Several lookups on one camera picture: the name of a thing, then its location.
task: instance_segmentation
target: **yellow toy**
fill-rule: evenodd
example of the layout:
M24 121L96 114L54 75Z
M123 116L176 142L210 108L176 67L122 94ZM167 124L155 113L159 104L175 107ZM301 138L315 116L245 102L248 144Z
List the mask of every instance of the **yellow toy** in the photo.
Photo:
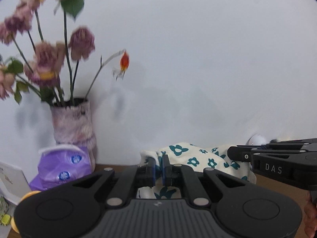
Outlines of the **yellow toy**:
M10 220L11 220L11 216L8 215L8 214L5 214L1 220L1 223L4 225L4 226L7 226L9 223L10 223Z

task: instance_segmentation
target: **blue circular label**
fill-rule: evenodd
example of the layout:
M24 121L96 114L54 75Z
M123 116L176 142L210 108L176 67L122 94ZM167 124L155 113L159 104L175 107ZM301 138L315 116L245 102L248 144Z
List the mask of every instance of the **blue circular label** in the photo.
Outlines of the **blue circular label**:
M60 179L61 181L65 181L65 180L68 180L70 178L70 174L69 172L61 172L58 176L58 179Z
M70 160L72 161L73 164L78 164L81 161L81 156L80 155L72 156Z

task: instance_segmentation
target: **vase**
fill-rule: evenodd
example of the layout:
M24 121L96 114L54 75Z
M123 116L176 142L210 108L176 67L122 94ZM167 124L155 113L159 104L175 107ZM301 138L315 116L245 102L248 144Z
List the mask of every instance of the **vase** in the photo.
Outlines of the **vase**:
M91 170L95 170L96 162L93 149L96 146L96 136L93 131L90 114L90 104L83 98L75 98L75 106L70 101L65 107L56 104L50 107L54 128L54 139L57 144L73 144L87 147Z

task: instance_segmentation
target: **green leaf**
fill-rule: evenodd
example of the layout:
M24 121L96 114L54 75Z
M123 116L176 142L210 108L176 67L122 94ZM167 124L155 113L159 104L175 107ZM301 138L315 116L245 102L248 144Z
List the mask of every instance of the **green leaf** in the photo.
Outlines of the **green leaf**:
M41 87L40 95L41 95L42 102L47 102L49 104L51 104L53 99L55 98L53 90L50 89L49 87Z
M27 84L25 84L24 82L20 82L20 81L17 81L16 82L16 88L19 90L19 91L22 91L22 92L30 92L29 91L29 86Z
M84 0L61 0L61 6L64 11L73 16L74 20L84 8Z
M8 65L7 72L13 74L23 73L23 63L19 60L12 60L12 62Z
M22 96L21 96L21 93L19 91L19 89L16 89L15 93L14 93L14 100L20 104L21 103L21 100L22 100Z
M8 62L15 60L14 56L10 56L7 60L4 61L4 65L6 65Z

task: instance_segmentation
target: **purple package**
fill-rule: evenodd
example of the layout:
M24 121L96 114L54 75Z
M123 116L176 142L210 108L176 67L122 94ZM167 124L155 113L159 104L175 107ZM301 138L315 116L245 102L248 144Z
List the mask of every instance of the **purple package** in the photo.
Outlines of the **purple package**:
M39 175L29 183L31 191L46 191L47 188L43 188Z
M43 189L74 181L91 174L90 158L86 147L69 144L42 149L38 176Z

